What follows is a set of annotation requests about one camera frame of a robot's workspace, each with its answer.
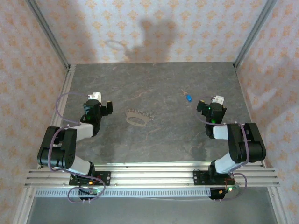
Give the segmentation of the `metal carabiner keyring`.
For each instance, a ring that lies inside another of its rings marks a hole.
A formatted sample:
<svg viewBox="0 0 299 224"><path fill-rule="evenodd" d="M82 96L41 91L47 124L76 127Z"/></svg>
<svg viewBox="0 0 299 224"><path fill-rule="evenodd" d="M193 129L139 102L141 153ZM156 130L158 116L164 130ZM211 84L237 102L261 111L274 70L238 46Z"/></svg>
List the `metal carabiner keyring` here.
<svg viewBox="0 0 299 224"><path fill-rule="evenodd" d="M135 109L127 109L126 111L126 122L137 127L145 127L150 121L152 121L154 116L148 112L135 110Z"/></svg>

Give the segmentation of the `aluminium corner post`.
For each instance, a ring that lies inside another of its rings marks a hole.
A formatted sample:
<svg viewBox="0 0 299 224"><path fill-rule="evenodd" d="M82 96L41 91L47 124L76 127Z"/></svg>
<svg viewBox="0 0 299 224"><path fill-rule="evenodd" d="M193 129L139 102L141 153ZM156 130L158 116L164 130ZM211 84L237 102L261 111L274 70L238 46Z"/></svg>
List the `aluminium corner post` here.
<svg viewBox="0 0 299 224"><path fill-rule="evenodd" d="M62 63L63 67L69 71L71 68L71 64L68 63L66 56L64 55L58 41L56 40L53 32L49 24L47 23L41 9L39 8L36 0L25 0L27 5L29 6L30 10L32 11L33 15L35 16L39 26L43 30L44 34L46 35L50 45L54 49L56 55L58 56L60 62Z"/></svg>
<svg viewBox="0 0 299 224"><path fill-rule="evenodd" d="M264 23L268 19L270 13L272 12L275 4L278 0L267 0L264 7L262 8L261 13L259 14L256 22L254 23L245 43L243 44L236 60L233 63L234 69L237 70L237 68L240 66L241 62L245 58L246 54L248 53L251 45L253 44L254 40L258 36L261 28L263 27Z"/></svg>

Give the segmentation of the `aluminium base frame rails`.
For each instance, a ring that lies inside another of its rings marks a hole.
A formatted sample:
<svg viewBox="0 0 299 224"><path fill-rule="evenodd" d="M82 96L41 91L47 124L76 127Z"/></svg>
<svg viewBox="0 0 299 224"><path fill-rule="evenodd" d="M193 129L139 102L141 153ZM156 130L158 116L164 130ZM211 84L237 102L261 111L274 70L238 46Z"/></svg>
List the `aluminium base frame rails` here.
<svg viewBox="0 0 299 224"><path fill-rule="evenodd" d="M193 186L193 171L206 171L209 161L149 162L149 163L107 163L95 165L97 171L111 173L111 188L190 188ZM235 181L248 187L278 187L280 181L273 168L266 168L261 162L248 163L236 170L245 178L236 176ZM42 167L29 171L25 186L67 188L70 175L51 172Z"/></svg>

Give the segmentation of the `aluminium side rail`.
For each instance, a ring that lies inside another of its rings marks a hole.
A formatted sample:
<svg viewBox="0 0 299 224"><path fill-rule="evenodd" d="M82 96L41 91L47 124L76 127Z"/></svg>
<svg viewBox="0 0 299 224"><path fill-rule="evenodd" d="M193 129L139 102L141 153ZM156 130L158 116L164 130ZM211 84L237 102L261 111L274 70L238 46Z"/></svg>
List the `aluminium side rail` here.
<svg viewBox="0 0 299 224"><path fill-rule="evenodd" d="M65 94L65 93L70 91L73 76L74 76L74 73L75 73L75 69L76 69L76 65L71 64L70 67L69 67L69 70L66 73L64 84L63 84L63 87L62 87L62 90L61 90L61 93L59 94L59 96L61 96L62 94ZM68 99L68 96L64 95L58 100L57 104L54 104L54 106L55 106L54 107L54 113L53 113L53 116L52 116L50 126L60 126L62 124L63 120L58 115L57 112L59 112L61 115L64 114L67 99Z"/></svg>

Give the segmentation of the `aluminium frame leg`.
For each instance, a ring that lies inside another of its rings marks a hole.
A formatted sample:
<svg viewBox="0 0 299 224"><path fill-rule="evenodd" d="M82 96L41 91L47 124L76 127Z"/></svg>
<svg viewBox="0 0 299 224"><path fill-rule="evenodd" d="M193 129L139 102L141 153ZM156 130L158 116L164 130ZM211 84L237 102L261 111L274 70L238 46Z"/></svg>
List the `aluminium frame leg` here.
<svg viewBox="0 0 299 224"><path fill-rule="evenodd" d="M287 224L287 218L283 208L283 203L279 195L278 187L268 187L271 204L278 224Z"/></svg>
<svg viewBox="0 0 299 224"><path fill-rule="evenodd" d="M35 197L35 188L24 188L16 209L13 224L26 224Z"/></svg>

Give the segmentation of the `grey metal lower shelf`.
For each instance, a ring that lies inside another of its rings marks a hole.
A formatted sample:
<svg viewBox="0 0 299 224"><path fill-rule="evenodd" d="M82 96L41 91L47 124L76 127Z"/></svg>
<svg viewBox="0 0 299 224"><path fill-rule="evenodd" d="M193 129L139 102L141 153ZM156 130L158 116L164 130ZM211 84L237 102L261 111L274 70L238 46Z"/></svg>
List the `grey metal lower shelf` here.
<svg viewBox="0 0 299 224"><path fill-rule="evenodd" d="M27 224L278 224L267 201L102 198L71 204L65 198L36 198Z"/></svg>

